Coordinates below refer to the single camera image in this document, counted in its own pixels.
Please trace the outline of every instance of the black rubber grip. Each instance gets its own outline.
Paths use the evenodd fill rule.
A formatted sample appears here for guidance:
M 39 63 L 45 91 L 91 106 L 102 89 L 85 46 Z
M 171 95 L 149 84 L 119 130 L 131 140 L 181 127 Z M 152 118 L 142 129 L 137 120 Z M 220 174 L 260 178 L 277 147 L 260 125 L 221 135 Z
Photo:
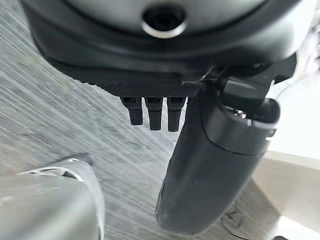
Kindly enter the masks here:
M 263 157 L 263 152 L 254 155 L 235 153 L 209 139 L 204 122 L 214 121 L 216 113 L 213 110 L 209 120 L 202 119 L 205 114 L 201 113 L 200 101 L 205 94 L 201 94 L 188 102 L 185 123 L 170 159 L 155 212 L 163 229 L 183 235 L 196 235 L 218 220 L 237 198 Z M 234 125 L 230 129 L 238 128 L 237 122 Z M 262 133 L 258 127 L 251 128 Z

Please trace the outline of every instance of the circular hole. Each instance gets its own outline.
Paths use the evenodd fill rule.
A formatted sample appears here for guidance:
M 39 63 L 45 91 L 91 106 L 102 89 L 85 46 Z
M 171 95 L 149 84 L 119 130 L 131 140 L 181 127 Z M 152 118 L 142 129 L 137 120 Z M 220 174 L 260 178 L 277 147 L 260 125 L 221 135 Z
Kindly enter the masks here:
M 168 32 L 178 28 L 185 21 L 186 14 L 179 6 L 161 5 L 147 9 L 142 18 L 152 29 Z

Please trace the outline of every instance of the floor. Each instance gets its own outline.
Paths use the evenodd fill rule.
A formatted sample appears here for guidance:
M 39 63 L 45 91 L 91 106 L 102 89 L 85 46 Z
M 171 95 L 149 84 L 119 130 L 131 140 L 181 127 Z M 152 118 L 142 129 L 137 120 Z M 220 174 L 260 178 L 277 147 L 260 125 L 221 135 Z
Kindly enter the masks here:
M 16 0 L 0 1 L 0 176 L 45 166 L 66 155 L 88 152 L 102 185 L 105 239 L 235 240 L 217 222 L 206 232 L 176 236 L 161 230 L 154 210 L 178 133 L 132 127 L 117 97 L 72 80 L 38 54 Z M 278 213 L 253 182 L 226 219 L 250 240 L 271 239 Z

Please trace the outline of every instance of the streaked gray surface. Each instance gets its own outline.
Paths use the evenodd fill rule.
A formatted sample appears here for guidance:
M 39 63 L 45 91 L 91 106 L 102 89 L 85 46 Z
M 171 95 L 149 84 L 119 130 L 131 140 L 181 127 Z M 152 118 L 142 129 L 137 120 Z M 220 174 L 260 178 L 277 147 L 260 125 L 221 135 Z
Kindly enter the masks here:
M 18 2 L 0 1 L 0 175 L 89 152 L 105 197 L 105 239 L 236 239 L 220 224 L 193 238 L 159 229 L 154 209 L 178 133 L 166 131 L 166 114 L 159 132 L 149 131 L 146 111 L 143 117 L 143 126 L 130 126 L 117 97 L 50 67 L 32 43 Z M 244 219 L 239 227 L 230 224 L 233 232 L 271 239 L 278 214 L 253 183 L 237 209 Z

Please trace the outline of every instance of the black plastic tab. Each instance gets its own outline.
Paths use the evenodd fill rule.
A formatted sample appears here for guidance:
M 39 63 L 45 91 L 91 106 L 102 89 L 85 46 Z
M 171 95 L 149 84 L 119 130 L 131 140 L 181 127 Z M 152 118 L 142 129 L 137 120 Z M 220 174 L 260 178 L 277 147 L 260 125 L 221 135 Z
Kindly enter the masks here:
M 138 97 L 120 97 L 123 105 L 129 110 L 130 121 L 132 125 L 142 125 L 142 103 Z
M 168 97 L 168 131 L 177 132 L 179 130 L 181 109 L 186 102 L 185 97 Z
M 150 130 L 161 130 L 162 104 L 164 99 L 162 97 L 148 97 L 144 100 L 145 105 L 148 108 Z

